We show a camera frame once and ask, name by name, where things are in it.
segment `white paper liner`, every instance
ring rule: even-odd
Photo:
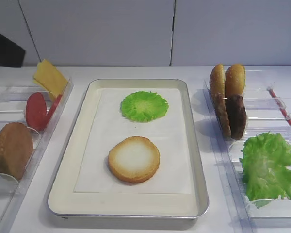
[[[120,104],[136,91],[157,92],[168,101],[166,116],[148,123],[129,121]],[[190,194],[192,172],[185,132],[181,93],[177,89],[105,88],[93,121],[75,192]],[[124,183],[108,169],[109,151],[130,136],[149,138],[159,149],[160,167],[154,176],[139,184]]]

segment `green lettuce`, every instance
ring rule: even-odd
[[[250,201],[279,196],[291,200],[291,145],[281,134],[250,137],[241,152],[242,182]]]
[[[138,91],[125,97],[121,110],[132,121],[149,122],[165,116],[168,103],[157,93]]]

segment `clear plastic container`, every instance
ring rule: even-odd
[[[291,227],[291,200],[256,200],[250,202],[242,183],[243,169],[239,161],[244,142],[261,133],[280,133],[291,145],[291,99],[278,97],[270,82],[268,71],[248,71],[243,101],[247,112],[247,125],[242,139],[224,138],[216,117],[209,91],[209,80],[204,83],[204,96],[216,137],[212,139],[219,172],[231,217],[238,219],[241,227],[236,232],[253,232],[256,227]]]
[[[0,233],[9,232],[14,222],[72,88],[73,83],[69,80],[60,103],[48,123],[48,126],[43,131],[37,132],[30,128],[34,150],[27,163],[22,179],[18,181],[12,176],[0,173]],[[43,94],[48,111],[52,105],[52,101],[48,93],[40,87],[0,86],[0,130],[10,122],[21,122],[26,124],[25,108],[27,99],[35,92]]]

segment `tomato slice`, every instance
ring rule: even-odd
[[[55,110],[56,110],[56,108],[57,108],[57,106],[58,106],[58,104],[59,104],[61,99],[62,99],[62,95],[58,95],[56,100],[52,104],[51,108],[49,109],[49,111],[48,111],[48,113],[47,113],[47,115],[46,115],[46,117],[44,119],[44,128],[47,127],[47,125],[48,125],[50,119],[52,118],[52,116],[53,116],[53,114],[54,114],[54,112],[55,112]]]
[[[37,131],[44,129],[44,120],[47,114],[47,106],[40,92],[29,96],[26,103],[26,123]]]

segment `cheese slice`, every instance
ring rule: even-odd
[[[33,82],[50,92],[49,97],[52,101],[58,95],[63,94],[68,83],[63,74],[45,59],[38,63],[37,71],[33,75]]]

